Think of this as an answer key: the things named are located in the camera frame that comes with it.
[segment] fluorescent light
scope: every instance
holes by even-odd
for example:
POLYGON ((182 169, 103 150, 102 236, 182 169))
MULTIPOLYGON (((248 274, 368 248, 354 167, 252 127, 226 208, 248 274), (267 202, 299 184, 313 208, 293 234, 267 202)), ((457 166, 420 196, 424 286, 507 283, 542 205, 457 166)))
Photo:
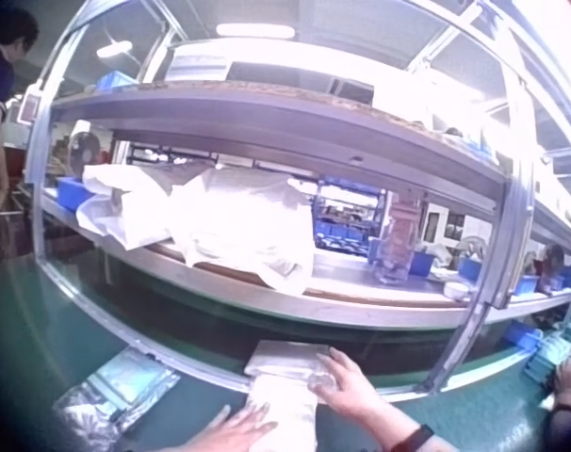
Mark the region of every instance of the fluorescent light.
POLYGON ((97 56, 99 58, 115 57, 117 54, 125 54, 133 48, 133 43, 130 40, 121 40, 119 42, 112 42, 106 47, 97 49, 97 56))
POLYGON ((288 25, 277 24, 218 24, 219 36, 237 36, 247 38, 275 38, 290 40, 296 36, 296 30, 288 25))

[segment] shelf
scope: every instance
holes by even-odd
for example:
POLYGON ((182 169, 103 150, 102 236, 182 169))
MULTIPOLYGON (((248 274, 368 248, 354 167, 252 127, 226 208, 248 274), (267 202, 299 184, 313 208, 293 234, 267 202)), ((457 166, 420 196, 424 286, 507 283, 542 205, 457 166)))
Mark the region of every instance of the shelf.
MULTIPOLYGON (((71 227, 107 253, 177 287, 211 297, 225 304, 266 315, 305 322, 361 327, 364 329, 452 329, 460 324, 466 305, 446 299, 434 284, 411 280, 400 288, 384 288, 365 279, 365 261, 359 258, 318 252, 313 287, 305 295, 290 296, 257 283, 250 275, 229 268, 189 268, 174 244, 125 251, 111 237, 81 229, 75 215, 43 196, 43 210, 71 227), (340 299, 333 299, 337 289, 340 299)), ((491 310, 487 323, 543 311, 571 301, 571 290, 552 297, 530 294, 513 298, 506 310, 491 310)))
POLYGON ((246 82, 158 82, 79 94, 54 121, 86 120, 116 139, 227 153, 393 190, 431 192, 491 216, 505 175, 463 146, 367 105, 246 82))

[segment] blue bin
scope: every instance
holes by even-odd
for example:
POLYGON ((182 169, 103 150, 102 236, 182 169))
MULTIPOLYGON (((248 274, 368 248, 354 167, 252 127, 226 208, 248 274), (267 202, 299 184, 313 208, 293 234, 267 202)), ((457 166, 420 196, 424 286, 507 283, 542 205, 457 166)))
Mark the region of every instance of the blue bin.
POLYGON ((503 338, 527 351, 534 351, 543 340, 543 332, 513 320, 503 333, 503 338))
POLYGON ((410 275, 421 276, 426 278, 430 275, 430 269, 434 263, 434 256, 426 252, 414 252, 414 260, 411 261, 409 268, 410 275))
POLYGON ((70 212, 76 212, 78 206, 93 196, 75 177, 57 179, 57 203, 70 212))
POLYGON ((97 81, 97 89, 112 89, 116 87, 125 87, 128 85, 135 85, 137 82, 134 78, 129 77, 120 71, 112 71, 101 77, 97 81))
POLYGON ((330 235, 332 232, 332 224, 325 221, 315 223, 315 234, 330 235))
POLYGON ((355 228, 347 228, 346 238, 356 242, 361 242, 363 241, 363 233, 355 228))
POLYGON ((472 259, 464 258, 459 263, 459 275, 473 283, 481 274, 482 264, 472 259))
POLYGON ((337 238, 346 238, 347 229, 348 228, 346 226, 342 226, 341 224, 333 224, 331 236, 337 238))
POLYGON ((533 294, 539 282, 538 276, 524 275, 515 287, 514 295, 533 294))

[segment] storage bin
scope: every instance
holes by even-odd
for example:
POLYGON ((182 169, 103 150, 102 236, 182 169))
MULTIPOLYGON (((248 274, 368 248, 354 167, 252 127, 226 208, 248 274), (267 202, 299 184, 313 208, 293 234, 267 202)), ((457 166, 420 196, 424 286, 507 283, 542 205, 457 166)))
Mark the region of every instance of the storage bin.
POLYGON ((514 295, 532 294, 537 288, 538 276, 524 275, 515 287, 514 295))
POLYGON ((341 224, 333 224, 331 235, 337 238, 346 238, 347 229, 346 226, 342 226, 341 224))
POLYGON ((359 231, 358 229, 347 228, 346 238, 360 242, 363 240, 363 233, 361 231, 359 231))
POLYGON ((332 232, 332 224, 326 223, 324 221, 318 221, 315 223, 315 234, 330 235, 332 232))
POLYGON ((434 262, 434 256, 426 252, 414 252, 414 259, 411 261, 411 266, 409 267, 409 274, 421 276, 426 278, 430 275, 430 269, 434 262))
POLYGON ((97 89, 112 89, 116 87, 124 87, 127 85, 135 85, 137 82, 134 78, 129 77, 120 71, 112 71, 101 77, 97 81, 97 89))
POLYGON ((543 332, 514 320, 503 333, 503 338, 527 351, 533 351, 541 343, 543 332))
POLYGON ((475 283, 481 274, 482 263, 464 258, 459 263, 459 275, 475 283))
POLYGON ((93 196, 75 177, 57 179, 57 203, 70 212, 76 212, 78 206, 93 196))

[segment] plastic bottle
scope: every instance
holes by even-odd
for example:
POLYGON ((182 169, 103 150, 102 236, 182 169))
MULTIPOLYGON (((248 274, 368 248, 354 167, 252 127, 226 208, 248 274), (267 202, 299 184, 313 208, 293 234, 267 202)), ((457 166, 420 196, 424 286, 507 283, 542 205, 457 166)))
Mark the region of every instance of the plastic bottle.
POLYGON ((384 284, 407 281, 416 249, 419 225, 419 201, 398 196, 388 212, 390 222, 382 233, 373 264, 373 275, 384 284))

